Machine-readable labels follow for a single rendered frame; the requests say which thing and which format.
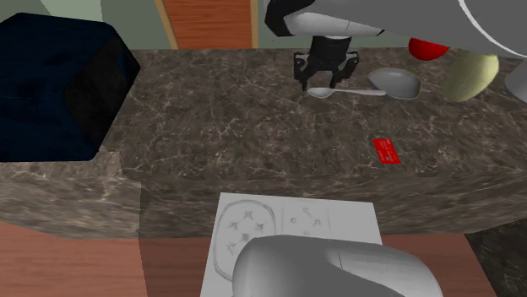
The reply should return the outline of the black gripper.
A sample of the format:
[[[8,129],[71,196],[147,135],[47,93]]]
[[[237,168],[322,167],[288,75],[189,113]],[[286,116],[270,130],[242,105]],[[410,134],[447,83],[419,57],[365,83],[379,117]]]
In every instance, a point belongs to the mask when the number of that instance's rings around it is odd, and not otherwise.
[[[302,91],[307,90],[308,80],[316,73],[316,69],[331,69],[332,84],[350,78],[360,61],[357,51],[348,52],[351,40],[351,37],[335,39],[314,36],[309,54],[294,53],[294,79],[301,84]]]

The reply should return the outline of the red ball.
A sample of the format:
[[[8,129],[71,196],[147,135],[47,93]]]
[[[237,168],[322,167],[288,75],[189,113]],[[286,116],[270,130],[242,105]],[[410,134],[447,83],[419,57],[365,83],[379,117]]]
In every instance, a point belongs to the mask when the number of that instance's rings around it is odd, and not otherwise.
[[[421,61],[431,61],[444,55],[449,50],[449,47],[411,38],[409,40],[408,49],[410,54],[416,59]]]

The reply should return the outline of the white patterned robot stand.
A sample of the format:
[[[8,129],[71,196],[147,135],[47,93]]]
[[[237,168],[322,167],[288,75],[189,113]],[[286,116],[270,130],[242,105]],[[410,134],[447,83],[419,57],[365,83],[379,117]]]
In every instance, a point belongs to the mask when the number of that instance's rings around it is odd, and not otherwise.
[[[200,297],[232,297],[240,251],[251,239],[271,235],[382,243],[370,202],[222,192]]]

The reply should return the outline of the white spoon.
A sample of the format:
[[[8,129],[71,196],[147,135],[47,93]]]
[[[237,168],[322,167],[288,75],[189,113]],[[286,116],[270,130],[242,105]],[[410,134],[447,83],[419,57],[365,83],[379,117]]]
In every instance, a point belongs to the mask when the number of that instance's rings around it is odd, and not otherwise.
[[[386,92],[376,89],[331,89],[331,88],[309,88],[307,93],[319,99],[326,99],[335,92],[350,93],[355,95],[384,96]]]

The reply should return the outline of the grey bowl with yellow rim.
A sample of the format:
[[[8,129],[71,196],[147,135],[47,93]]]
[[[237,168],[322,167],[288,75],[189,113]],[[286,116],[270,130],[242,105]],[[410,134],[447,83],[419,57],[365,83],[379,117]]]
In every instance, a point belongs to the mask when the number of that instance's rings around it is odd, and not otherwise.
[[[368,81],[377,89],[396,100],[415,100],[421,95],[421,79],[415,74],[399,68],[384,67],[367,75]]]

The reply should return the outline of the brown wooden door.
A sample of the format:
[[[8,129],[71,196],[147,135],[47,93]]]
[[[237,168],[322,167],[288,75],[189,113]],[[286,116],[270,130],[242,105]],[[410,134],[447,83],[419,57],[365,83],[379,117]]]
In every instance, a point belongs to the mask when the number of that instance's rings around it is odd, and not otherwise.
[[[255,49],[258,0],[154,0],[170,47]]]

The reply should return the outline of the dark blue box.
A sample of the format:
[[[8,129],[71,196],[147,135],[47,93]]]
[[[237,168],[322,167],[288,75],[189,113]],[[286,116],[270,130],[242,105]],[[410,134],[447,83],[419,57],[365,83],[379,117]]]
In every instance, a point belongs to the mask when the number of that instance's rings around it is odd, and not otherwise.
[[[0,23],[0,162],[91,160],[140,65],[109,24],[33,13]]]

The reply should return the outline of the pale yellow bowl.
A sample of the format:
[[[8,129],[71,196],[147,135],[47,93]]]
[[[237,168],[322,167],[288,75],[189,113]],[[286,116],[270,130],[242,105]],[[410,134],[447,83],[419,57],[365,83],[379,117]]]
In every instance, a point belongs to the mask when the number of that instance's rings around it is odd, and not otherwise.
[[[443,95],[453,102],[469,100],[483,91],[496,77],[499,59],[494,54],[464,51],[453,62],[443,80]]]

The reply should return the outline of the red card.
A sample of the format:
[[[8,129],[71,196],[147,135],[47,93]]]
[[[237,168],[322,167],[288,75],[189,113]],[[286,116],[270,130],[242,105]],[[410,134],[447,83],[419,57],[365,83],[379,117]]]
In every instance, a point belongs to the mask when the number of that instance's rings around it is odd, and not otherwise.
[[[372,142],[382,164],[393,165],[400,163],[399,156],[389,138],[374,138]]]

